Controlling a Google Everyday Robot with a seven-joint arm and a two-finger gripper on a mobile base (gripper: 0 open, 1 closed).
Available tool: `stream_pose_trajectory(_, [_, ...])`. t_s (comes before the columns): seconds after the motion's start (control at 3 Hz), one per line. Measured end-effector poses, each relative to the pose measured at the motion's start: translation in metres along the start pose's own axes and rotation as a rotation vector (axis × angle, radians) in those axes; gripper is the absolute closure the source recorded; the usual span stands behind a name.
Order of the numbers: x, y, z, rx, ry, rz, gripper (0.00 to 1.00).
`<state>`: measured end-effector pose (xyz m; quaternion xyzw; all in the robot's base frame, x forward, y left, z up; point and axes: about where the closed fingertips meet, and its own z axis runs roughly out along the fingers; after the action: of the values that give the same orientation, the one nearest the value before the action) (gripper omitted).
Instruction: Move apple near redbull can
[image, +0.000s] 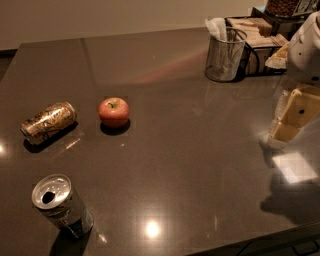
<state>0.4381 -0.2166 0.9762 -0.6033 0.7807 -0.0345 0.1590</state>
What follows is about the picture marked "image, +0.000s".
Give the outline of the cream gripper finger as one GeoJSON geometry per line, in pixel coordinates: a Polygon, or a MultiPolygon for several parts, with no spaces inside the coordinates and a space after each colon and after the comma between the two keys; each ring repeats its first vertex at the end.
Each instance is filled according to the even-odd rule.
{"type": "Polygon", "coordinates": [[[320,114],[320,88],[303,86],[284,90],[279,97],[268,133],[268,145],[282,149],[320,114]]]}

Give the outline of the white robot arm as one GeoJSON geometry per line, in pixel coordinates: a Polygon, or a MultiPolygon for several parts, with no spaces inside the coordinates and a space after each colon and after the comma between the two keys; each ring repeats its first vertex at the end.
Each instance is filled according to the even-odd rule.
{"type": "Polygon", "coordinates": [[[313,12],[291,38],[286,71],[294,83],[278,99],[267,137],[280,150],[320,113],[320,11],[313,12]]]}

